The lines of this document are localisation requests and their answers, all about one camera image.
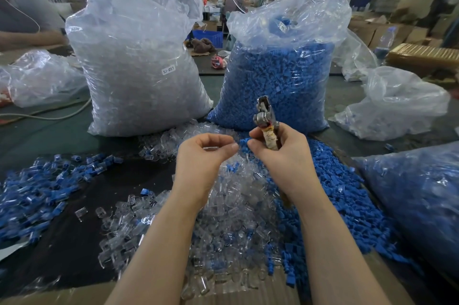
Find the bag of blue plastic parts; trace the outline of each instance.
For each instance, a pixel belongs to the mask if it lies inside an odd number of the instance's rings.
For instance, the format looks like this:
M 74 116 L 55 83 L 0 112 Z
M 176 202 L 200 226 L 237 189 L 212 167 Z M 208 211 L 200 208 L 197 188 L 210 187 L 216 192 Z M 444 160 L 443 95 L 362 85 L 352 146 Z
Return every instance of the bag of blue plastic parts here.
M 459 141 L 354 160 L 405 237 L 459 278 Z
M 276 118 L 300 132 L 328 127 L 325 86 L 335 45 L 347 36 L 347 0 L 277 0 L 227 25 L 236 38 L 221 91 L 208 119 L 226 128 L 254 128 L 257 98 L 267 95 Z

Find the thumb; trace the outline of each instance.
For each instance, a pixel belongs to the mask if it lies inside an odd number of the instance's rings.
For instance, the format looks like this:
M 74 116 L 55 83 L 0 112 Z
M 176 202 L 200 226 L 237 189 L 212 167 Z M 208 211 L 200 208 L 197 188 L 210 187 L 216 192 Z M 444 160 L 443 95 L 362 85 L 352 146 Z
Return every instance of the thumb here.
M 266 145 L 261 143 L 257 139 L 251 139 L 247 142 L 247 146 L 252 150 L 256 157 L 258 157 L 265 165 L 268 165 L 269 162 L 269 153 L 272 150 L 269 150 Z
M 220 163 L 222 163 L 223 161 L 228 160 L 230 157 L 236 154 L 238 149 L 239 145 L 237 143 L 231 143 L 222 146 L 213 153 L 219 158 Z

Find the blue bin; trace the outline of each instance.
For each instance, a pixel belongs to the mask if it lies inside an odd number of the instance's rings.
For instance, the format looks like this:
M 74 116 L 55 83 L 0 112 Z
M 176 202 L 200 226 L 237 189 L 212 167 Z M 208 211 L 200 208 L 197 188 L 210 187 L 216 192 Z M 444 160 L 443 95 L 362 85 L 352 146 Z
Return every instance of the blue bin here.
M 216 49 L 223 48 L 223 32 L 215 32 L 215 31 L 202 31 L 200 29 L 193 30 L 193 35 L 196 39 L 209 39 Z

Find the cord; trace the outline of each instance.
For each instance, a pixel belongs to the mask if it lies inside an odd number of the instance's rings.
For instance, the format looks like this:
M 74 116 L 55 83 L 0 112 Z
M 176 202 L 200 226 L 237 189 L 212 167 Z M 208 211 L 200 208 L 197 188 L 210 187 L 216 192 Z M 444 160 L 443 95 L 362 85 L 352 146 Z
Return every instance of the cord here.
M 61 117 L 41 117 L 41 116 L 33 116 L 33 115 L 27 115 L 27 114 L 0 114 L 0 117 L 3 116 L 20 116 L 20 117 L 30 117 L 32 119 L 39 119 L 39 120 L 47 120 L 47 121 L 57 121 L 57 120 L 64 120 L 68 119 L 69 117 L 75 116 L 78 113 L 82 112 L 83 109 L 85 109 L 92 101 L 92 98 L 88 99 L 88 101 L 79 108 L 77 111 L 73 112 L 72 114 L 66 115 L 66 116 L 61 116 Z
M 37 23 L 36 20 L 34 20 L 33 18 L 31 18 L 29 15 L 23 13 L 20 9 L 18 9 L 16 6 L 14 6 L 13 4 L 11 4 L 8 0 L 5 0 L 5 1 L 6 1 L 11 7 L 13 7 L 13 8 L 16 9 L 17 11 L 19 11 L 21 14 L 23 14 L 24 16 L 30 18 L 32 21 L 34 21 L 35 24 L 36 24 L 37 27 L 38 27 L 37 33 L 41 31 L 41 27 L 40 27 L 40 25 Z

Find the plastic bottle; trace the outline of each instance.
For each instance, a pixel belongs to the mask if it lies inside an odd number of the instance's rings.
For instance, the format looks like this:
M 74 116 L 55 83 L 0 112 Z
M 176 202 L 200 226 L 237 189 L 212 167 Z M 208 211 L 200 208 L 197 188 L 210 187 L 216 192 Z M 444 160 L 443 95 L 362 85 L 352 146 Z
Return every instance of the plastic bottle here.
M 378 46 L 375 48 L 375 55 L 377 59 L 383 60 L 386 58 L 394 42 L 396 29 L 397 27 L 389 27 L 381 37 Z

